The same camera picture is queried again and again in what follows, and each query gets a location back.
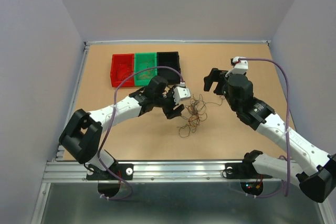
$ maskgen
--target red plastic bin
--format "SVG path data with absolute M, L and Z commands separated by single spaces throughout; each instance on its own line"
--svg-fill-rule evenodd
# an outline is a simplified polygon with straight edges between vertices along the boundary
M 117 87 L 128 76 L 134 73 L 134 54 L 112 55 L 111 84 Z M 134 78 L 126 81 L 122 87 L 134 87 Z

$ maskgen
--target white cable clip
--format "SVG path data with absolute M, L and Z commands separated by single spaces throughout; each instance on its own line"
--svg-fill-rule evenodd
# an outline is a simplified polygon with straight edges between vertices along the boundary
M 291 129 L 292 129 L 291 127 L 288 127 L 288 129 L 285 131 L 285 135 L 289 133 Z
M 117 105 L 116 105 L 116 104 L 113 105 L 113 110 L 116 110 L 116 116 L 117 116 L 118 108 L 117 108 Z
M 236 56 L 232 59 L 232 63 L 239 63 L 241 60 L 243 60 L 245 57 L 239 57 Z

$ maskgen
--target table surface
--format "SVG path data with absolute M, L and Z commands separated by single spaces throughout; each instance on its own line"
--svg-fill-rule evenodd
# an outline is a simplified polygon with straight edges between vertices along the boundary
M 212 68 L 229 70 L 230 58 L 242 56 L 271 59 L 267 45 L 262 44 L 139 44 L 93 45 L 83 71 L 75 110 L 85 111 L 104 108 L 113 103 L 114 88 L 110 81 L 112 54 L 136 52 L 178 51 L 181 72 L 192 95 L 203 96 L 205 102 L 220 103 L 220 97 L 203 91 L 203 78 Z M 268 62 L 249 62 L 247 77 L 254 84 L 255 97 L 267 102 L 285 119 L 286 99 L 275 66 Z M 118 91 L 118 101 L 135 88 Z M 154 108 L 140 118 L 127 120 L 114 126 L 104 149 L 116 159 L 241 159 L 252 150 L 278 157 L 284 152 L 271 140 L 242 123 L 230 107 L 208 104 L 207 120 L 201 122 L 189 137 L 179 136 L 182 118 L 167 120 L 162 109 Z M 187 110 L 182 115 L 188 116 Z M 64 160 L 74 160 L 65 151 Z

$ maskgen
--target thin brown wire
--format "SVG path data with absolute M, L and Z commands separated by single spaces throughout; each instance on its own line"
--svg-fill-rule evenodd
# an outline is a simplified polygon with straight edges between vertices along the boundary
M 203 96 L 200 94 L 199 98 L 196 99 L 195 96 L 190 99 L 190 105 L 186 105 L 186 109 L 188 110 L 190 117 L 187 118 L 185 116 L 181 116 L 184 120 L 187 120 L 188 122 L 181 127 L 178 127 L 178 134 L 180 137 L 188 137 L 190 136 L 190 133 L 195 133 L 197 130 L 197 127 L 200 125 L 201 122 L 204 122 L 208 115 L 206 113 L 206 105 L 209 103 L 221 106 L 223 104 L 223 100 L 225 97 L 223 95 L 220 96 L 221 103 L 215 103 L 215 102 L 205 102 L 203 99 Z M 188 128 L 188 134 L 182 135 L 181 130 Z
M 149 61 L 149 62 L 146 62 L 146 67 L 145 68 L 151 68 L 153 67 L 155 64 L 154 64 L 154 61 Z M 153 77 L 155 76 L 155 70 L 154 69 L 150 69 L 150 70 L 147 70 L 143 73 L 140 73 L 137 77 L 138 80 L 150 80 L 152 79 Z

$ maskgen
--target tangled wire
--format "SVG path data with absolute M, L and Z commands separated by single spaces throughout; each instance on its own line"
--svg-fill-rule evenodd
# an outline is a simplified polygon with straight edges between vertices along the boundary
M 181 118 L 187 120 L 187 123 L 184 126 L 178 127 L 179 136 L 188 137 L 190 136 L 190 133 L 195 133 L 200 123 L 204 122 L 208 118 L 208 115 L 206 113 L 206 105 L 212 103 L 221 106 L 225 97 L 221 95 L 220 98 L 222 100 L 221 103 L 205 102 L 201 94 L 199 95 L 198 99 L 196 99 L 193 95 L 193 97 L 190 99 L 190 105 L 185 106 L 190 114 L 190 117 L 187 118 L 185 116 L 181 116 Z M 187 135 L 181 134 L 181 130 L 183 129 L 188 129 Z

